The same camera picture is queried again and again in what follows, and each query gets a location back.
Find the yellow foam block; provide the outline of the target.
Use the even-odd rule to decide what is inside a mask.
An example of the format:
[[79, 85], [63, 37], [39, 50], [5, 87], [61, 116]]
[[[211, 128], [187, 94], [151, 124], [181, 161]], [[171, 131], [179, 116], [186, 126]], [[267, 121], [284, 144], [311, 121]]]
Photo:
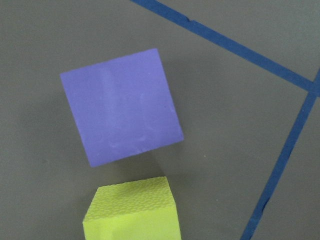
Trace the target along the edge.
[[180, 240], [175, 199], [165, 176], [101, 186], [83, 219], [87, 240]]

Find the purple foam block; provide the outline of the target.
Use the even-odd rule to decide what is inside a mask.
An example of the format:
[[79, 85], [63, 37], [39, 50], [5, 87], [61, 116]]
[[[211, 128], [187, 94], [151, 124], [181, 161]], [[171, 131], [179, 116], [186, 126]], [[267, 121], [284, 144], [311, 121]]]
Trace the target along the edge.
[[181, 142], [155, 48], [60, 74], [91, 167]]

